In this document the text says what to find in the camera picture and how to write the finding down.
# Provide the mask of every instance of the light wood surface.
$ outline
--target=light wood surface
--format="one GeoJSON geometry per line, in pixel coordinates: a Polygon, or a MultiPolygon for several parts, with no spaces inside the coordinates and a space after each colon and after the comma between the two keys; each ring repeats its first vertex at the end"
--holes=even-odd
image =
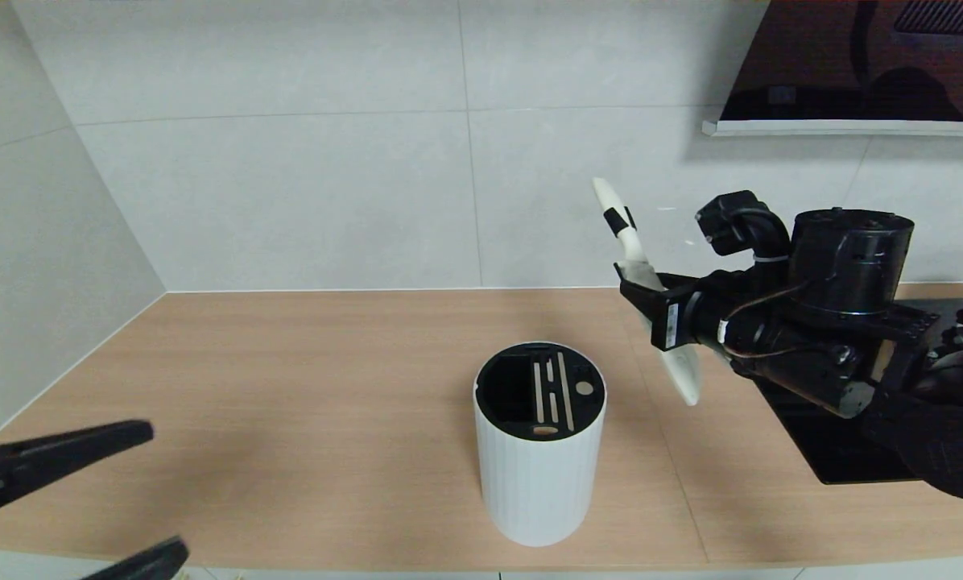
{"type": "MultiPolygon", "coordinates": [[[[905,295],[963,295],[920,286],[905,295]]],[[[706,357],[685,407],[614,290],[172,294],[0,433],[149,418],[156,440],[0,510],[0,549],[339,570],[695,569],[963,554],[963,500],[824,486],[755,392],[706,357]],[[512,342],[608,385],[589,517],[525,548],[489,522],[470,389],[512,342]]]]}

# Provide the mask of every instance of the white tile wall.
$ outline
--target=white tile wall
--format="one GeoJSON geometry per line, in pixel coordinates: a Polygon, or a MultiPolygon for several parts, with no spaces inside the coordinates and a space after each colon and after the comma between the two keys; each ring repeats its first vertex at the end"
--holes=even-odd
{"type": "Polygon", "coordinates": [[[963,139],[873,137],[846,204],[915,221],[905,280],[963,280],[963,139]]]}
{"type": "Polygon", "coordinates": [[[617,282],[620,247],[592,192],[603,176],[630,206],[651,263],[676,274],[749,267],[717,257],[694,219],[717,194],[751,189],[791,221],[838,205],[868,139],[784,137],[735,147],[700,135],[702,107],[471,113],[482,282],[617,282]]]}
{"type": "Polygon", "coordinates": [[[76,124],[464,109],[448,0],[14,6],[76,124]]]}
{"type": "Polygon", "coordinates": [[[73,129],[0,147],[0,425],[162,293],[73,129]]]}
{"type": "Polygon", "coordinates": [[[794,580],[801,568],[706,572],[504,572],[501,580],[794,580]]]}
{"type": "Polygon", "coordinates": [[[767,2],[462,0],[471,109],[724,104],[767,2]]]}
{"type": "Polygon", "coordinates": [[[14,6],[169,290],[611,285],[594,175],[666,271],[747,267],[692,213],[751,189],[908,214],[905,280],[963,280],[963,142],[699,135],[762,1],[14,6]]]}
{"type": "MultiPolygon", "coordinates": [[[[0,580],[81,580],[112,566],[111,561],[50,557],[0,550],[0,580]]],[[[185,566],[175,580],[235,580],[234,576],[220,576],[198,566],[185,566]]]]}
{"type": "Polygon", "coordinates": [[[162,292],[0,0],[0,425],[162,292]]]}
{"type": "Polygon", "coordinates": [[[79,130],[170,290],[478,286],[466,114],[79,130]]]}
{"type": "Polygon", "coordinates": [[[0,144],[69,124],[13,7],[0,0],[0,144]]]}
{"type": "Polygon", "coordinates": [[[808,568],[800,580],[963,580],[963,557],[808,568]]]}

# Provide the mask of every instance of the black cylindrical motor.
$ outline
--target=black cylindrical motor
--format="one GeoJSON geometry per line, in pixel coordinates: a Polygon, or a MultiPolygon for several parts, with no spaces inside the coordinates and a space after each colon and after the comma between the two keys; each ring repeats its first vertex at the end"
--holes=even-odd
{"type": "Polygon", "coordinates": [[[796,217],[788,283],[805,307],[878,313],[897,293],[915,222],[894,213],[818,209],[796,217]]]}

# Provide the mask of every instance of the white cylindrical holder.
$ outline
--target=white cylindrical holder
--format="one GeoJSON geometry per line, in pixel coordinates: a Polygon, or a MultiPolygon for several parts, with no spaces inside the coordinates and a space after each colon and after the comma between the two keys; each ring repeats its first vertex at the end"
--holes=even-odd
{"type": "Polygon", "coordinates": [[[585,356],[552,342],[510,346],[474,381],[481,493],[504,536],[548,546],[592,499],[606,386],[585,356]]]}

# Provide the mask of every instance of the white spatula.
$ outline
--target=white spatula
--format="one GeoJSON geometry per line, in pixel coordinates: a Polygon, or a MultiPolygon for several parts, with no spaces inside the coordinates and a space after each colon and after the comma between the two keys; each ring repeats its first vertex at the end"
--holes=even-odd
{"type": "MultiPolygon", "coordinates": [[[[639,284],[650,290],[663,291],[664,285],[657,276],[657,271],[650,265],[647,253],[643,252],[643,244],[639,241],[639,232],[635,230],[635,223],[632,221],[631,213],[625,207],[625,203],[618,197],[614,188],[601,177],[593,179],[593,190],[596,198],[600,201],[600,208],[603,213],[613,210],[618,214],[620,221],[615,235],[625,250],[625,259],[615,262],[621,268],[622,276],[634,284],[639,284]]],[[[643,323],[646,324],[647,332],[651,331],[652,323],[646,316],[641,316],[643,323]]],[[[696,349],[692,345],[678,346],[668,352],[661,352],[661,359],[668,374],[672,377],[672,382],[676,391],[681,395],[685,404],[697,404],[700,400],[700,367],[696,357],[696,349]]]]}

